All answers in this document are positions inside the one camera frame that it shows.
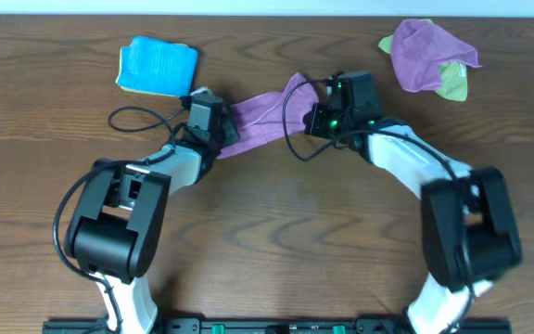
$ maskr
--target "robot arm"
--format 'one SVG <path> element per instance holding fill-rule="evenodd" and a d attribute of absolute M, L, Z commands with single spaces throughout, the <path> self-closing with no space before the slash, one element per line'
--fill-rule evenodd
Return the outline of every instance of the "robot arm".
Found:
<path fill-rule="evenodd" d="M 480 296 L 522 259 L 502 174 L 450 159 L 404 122 L 383 118 L 369 71 L 341 74 L 327 85 L 330 103 L 306 115 L 306 134 L 348 145 L 422 201 L 430 273 L 407 317 L 416 334 L 456 330 L 472 301 L 469 294 Z M 468 225 L 465 216 L 471 213 L 481 221 Z"/>
<path fill-rule="evenodd" d="M 190 110 L 184 135 L 142 161 L 103 170 L 90 179 L 80 196 L 65 238 L 65 253 L 80 268 L 106 280 L 121 316 L 121 333 L 149 333 L 158 308 L 152 301 L 146 272 L 159 242 L 168 197 L 193 185 L 207 173 L 220 149 L 238 140 L 223 101 L 209 90 L 183 98 Z M 97 161 L 95 167 L 107 163 Z M 128 219 L 104 207 L 131 212 Z M 108 309 L 108 328 L 118 327 L 107 287 L 96 283 Z"/>

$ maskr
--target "purple cloth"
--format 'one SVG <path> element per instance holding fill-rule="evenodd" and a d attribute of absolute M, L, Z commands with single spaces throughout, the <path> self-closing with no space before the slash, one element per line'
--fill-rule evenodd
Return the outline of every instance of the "purple cloth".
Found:
<path fill-rule="evenodd" d="M 240 141 L 222 149 L 218 159 L 224 159 L 267 144 L 284 136 L 282 105 L 287 93 L 297 84 L 306 81 L 299 73 L 287 83 L 283 92 L 267 92 L 232 106 Z M 304 131 L 302 117 L 318 103 L 314 88 L 304 84 L 287 101 L 286 124 L 290 134 Z"/>
<path fill-rule="evenodd" d="M 423 19 L 406 19 L 400 23 L 393 35 L 390 57 L 400 86 L 412 93 L 442 86 L 440 64 L 459 61 L 481 67 L 474 47 Z"/>

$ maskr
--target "black bracket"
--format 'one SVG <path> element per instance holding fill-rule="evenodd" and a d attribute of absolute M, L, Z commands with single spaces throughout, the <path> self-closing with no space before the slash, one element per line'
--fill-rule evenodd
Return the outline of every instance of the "black bracket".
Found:
<path fill-rule="evenodd" d="M 234 115 L 228 104 L 210 92 L 181 97 L 183 108 L 189 109 L 184 135 L 178 145 L 201 155 L 198 181 L 210 171 L 221 149 L 240 140 Z"/>
<path fill-rule="evenodd" d="M 317 103 L 304 115 L 306 135 L 331 139 L 338 134 L 356 130 L 359 124 L 382 119 L 375 79 L 370 71 L 342 73 L 326 81 L 329 103 Z"/>
<path fill-rule="evenodd" d="M 124 172 L 124 167 L 102 171 L 84 186 L 65 236 L 65 253 L 86 272 L 129 284 L 146 273 L 156 254 L 171 178 Z M 129 219 L 103 212 L 104 206 L 119 206 L 120 182 L 129 183 L 129 197 L 136 203 Z"/>
<path fill-rule="evenodd" d="M 457 185 L 452 180 L 434 181 L 422 186 L 421 199 L 424 256 L 430 274 L 440 285 L 455 292 L 466 284 L 463 234 L 473 282 L 496 280 L 522 261 L 515 216 L 506 183 L 497 169 L 471 171 Z M 464 204 L 471 213 L 480 213 L 481 220 L 467 225 Z"/>

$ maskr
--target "green connector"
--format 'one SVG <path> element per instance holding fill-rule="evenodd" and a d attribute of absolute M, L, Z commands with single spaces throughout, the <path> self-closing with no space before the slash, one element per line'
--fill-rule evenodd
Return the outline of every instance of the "green connector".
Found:
<path fill-rule="evenodd" d="M 333 334 L 345 334 L 345 326 L 333 326 Z"/>
<path fill-rule="evenodd" d="M 224 325 L 213 325 L 211 327 L 211 334 L 223 334 L 226 331 L 226 326 Z"/>

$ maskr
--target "wooden table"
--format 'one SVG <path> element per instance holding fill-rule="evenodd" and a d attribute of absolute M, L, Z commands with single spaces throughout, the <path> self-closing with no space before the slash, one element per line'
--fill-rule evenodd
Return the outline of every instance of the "wooden table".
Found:
<path fill-rule="evenodd" d="M 197 48 L 195 86 L 230 102 L 282 89 L 297 71 L 372 70 L 387 115 L 456 160 L 504 173 L 525 260 L 471 314 L 508 316 L 516 333 L 534 333 L 534 19 L 434 21 L 479 50 L 483 68 L 469 71 L 464 103 L 401 90 L 377 48 L 401 19 L 0 17 L 0 333 L 106 313 L 95 285 L 58 260 L 51 222 L 94 160 L 141 158 L 167 136 L 106 124 L 121 106 L 178 107 L 114 84 L 119 49 L 136 35 Z M 294 143 L 308 152 L 321 142 Z M 357 154 L 302 163 L 278 140 L 217 162 L 170 198 L 149 276 L 163 310 L 209 317 L 397 313 L 426 277 L 419 202 Z"/>

